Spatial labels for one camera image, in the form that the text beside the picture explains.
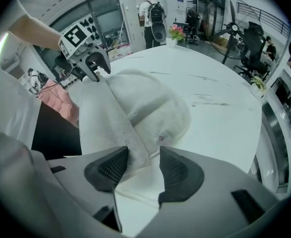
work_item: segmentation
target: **desk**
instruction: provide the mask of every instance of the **desk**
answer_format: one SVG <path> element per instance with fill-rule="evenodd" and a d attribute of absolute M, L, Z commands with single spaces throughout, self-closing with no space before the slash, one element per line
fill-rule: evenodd
<path fill-rule="evenodd" d="M 243 78 L 216 60 L 179 46 L 165 45 L 116 60 L 111 63 L 111 74 L 128 68 L 151 73 L 189 106 L 190 128 L 172 147 L 224 160 L 249 171 L 258 146 L 262 107 Z M 150 167 L 117 187 L 123 234 L 134 236 L 151 221 L 158 212 L 157 199 L 162 191 L 158 157 Z"/>

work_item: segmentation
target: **cable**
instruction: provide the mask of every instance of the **cable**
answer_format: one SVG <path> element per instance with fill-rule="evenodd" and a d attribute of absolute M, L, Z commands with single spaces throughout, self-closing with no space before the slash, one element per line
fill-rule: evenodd
<path fill-rule="evenodd" d="M 44 87 L 43 89 L 41 89 L 40 91 L 38 91 L 37 93 L 35 93 L 35 95 L 39 95 L 41 93 L 45 93 L 45 92 L 53 89 L 59 83 L 63 82 L 65 79 L 67 79 L 71 75 L 71 73 L 72 73 L 72 71 L 73 71 L 74 68 L 75 68 L 75 66 L 72 65 L 72 69 L 69 71 L 69 73 L 61 81 L 57 82 L 55 85 L 51 85 L 51 86 Z"/>
<path fill-rule="evenodd" d="M 119 39 L 118 39 L 118 41 L 120 40 L 120 44 L 122 43 L 122 41 L 121 41 L 121 34 L 122 34 L 122 29 L 124 27 L 124 22 L 125 22 L 125 20 L 122 20 L 121 30 L 120 30 Z"/>

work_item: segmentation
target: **fan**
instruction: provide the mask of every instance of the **fan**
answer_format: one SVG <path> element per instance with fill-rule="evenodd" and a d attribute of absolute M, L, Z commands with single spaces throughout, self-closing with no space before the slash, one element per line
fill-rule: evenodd
<path fill-rule="evenodd" d="M 255 44 L 253 36 L 262 36 L 264 31 L 259 21 L 259 15 L 245 2 L 218 0 L 218 4 L 224 6 L 223 18 L 217 13 L 218 7 L 214 3 L 209 5 L 209 25 L 215 25 L 215 28 L 218 28 L 210 37 L 210 43 L 219 53 L 224 55 L 222 61 L 224 64 L 227 58 L 241 59 L 241 53 L 245 47 L 248 50 L 257 49 L 258 45 Z"/>

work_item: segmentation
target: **railing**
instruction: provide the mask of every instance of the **railing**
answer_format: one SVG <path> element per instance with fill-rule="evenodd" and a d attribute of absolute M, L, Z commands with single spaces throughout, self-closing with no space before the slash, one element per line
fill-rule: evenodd
<path fill-rule="evenodd" d="M 286 38 L 289 33 L 289 25 L 278 19 L 277 17 L 271 15 L 270 13 L 261 10 L 259 8 L 249 6 L 245 3 L 238 2 L 238 13 L 248 15 L 252 18 L 259 19 L 260 22 L 265 23 L 278 32 L 280 32 Z"/>

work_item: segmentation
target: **backpack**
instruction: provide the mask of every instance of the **backpack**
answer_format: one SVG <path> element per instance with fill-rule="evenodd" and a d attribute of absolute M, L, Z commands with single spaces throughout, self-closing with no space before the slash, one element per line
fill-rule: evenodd
<path fill-rule="evenodd" d="M 151 3 L 150 1 L 147 1 L 150 6 L 148 8 L 148 18 L 152 24 L 156 23 L 162 23 L 163 22 L 163 16 L 164 16 L 164 9 L 160 5 L 160 2 L 157 3 Z"/>
<path fill-rule="evenodd" d="M 41 87 L 44 86 L 48 81 L 48 77 L 41 72 L 38 72 L 38 79 L 41 82 Z"/>

